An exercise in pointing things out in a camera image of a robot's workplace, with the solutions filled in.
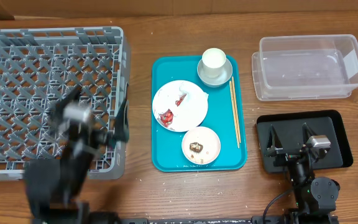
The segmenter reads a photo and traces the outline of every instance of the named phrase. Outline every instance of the saucer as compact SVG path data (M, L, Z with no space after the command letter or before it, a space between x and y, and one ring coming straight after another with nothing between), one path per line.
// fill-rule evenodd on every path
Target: saucer
M230 60L226 60L226 63L223 65L223 72L215 78L210 78L204 73L203 63L200 60L197 65L197 74L206 86L216 88L230 80L233 74L233 67Z

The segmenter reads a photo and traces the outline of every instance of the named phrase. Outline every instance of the wooden table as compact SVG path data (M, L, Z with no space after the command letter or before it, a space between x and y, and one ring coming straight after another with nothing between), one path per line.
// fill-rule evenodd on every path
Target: wooden table
M341 185L337 210L341 223L358 223L358 89L341 100L261 102L255 96L251 55L266 36L354 34L358 12L295 12L187 17L124 17L44 21L0 21L3 28L120 26L132 47L129 120L131 141L126 171L112 181L88 180L80 199L92 210L117 211L121 217L245 218L261 215L276 195L289 188L282 175L262 168L256 119L263 114L334 109L342 114L354 164L348 169L320 170ZM199 55L219 47L239 64L248 160L231 172L163 173L151 161L151 69L159 57ZM293 196L279 200L269 214L293 207ZM24 184L0 182L0 223L27 223L31 218Z

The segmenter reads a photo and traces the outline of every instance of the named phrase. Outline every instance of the food residue on plate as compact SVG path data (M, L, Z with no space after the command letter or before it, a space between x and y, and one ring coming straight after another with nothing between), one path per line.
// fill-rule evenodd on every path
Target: food residue on plate
M176 104L177 106L179 106L179 105L181 104L181 102L183 101L183 99L185 98L186 95L187 95L187 93L184 94L184 95L182 95L182 96L179 98L179 100L176 100L176 101L175 101L175 104Z
M160 114L160 120L165 127L168 127L173 121L172 111L168 109L167 112Z
M190 143L190 150L193 152L200 153L203 150L204 146L198 142Z

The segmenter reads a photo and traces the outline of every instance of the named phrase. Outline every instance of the white cup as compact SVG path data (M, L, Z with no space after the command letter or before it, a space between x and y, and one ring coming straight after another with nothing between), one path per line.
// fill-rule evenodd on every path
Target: white cup
M221 49L211 48L203 53L204 74L210 78L216 78L223 72L223 65L226 63L226 54Z

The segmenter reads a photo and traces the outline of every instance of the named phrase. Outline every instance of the white plate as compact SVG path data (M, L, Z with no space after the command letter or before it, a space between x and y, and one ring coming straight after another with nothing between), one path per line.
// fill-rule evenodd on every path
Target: white plate
M177 106L175 102L186 94L182 103ZM173 113L172 123L165 127L160 114L168 109ZM175 80L162 86L155 94L152 111L154 118L164 128L184 132L201 124L208 111L208 94L198 85L184 80Z
M197 142L203 146L201 152L190 150L190 144ZM188 131L181 142L185 157L192 163L206 165L218 158L221 152L219 136L207 127L197 127Z

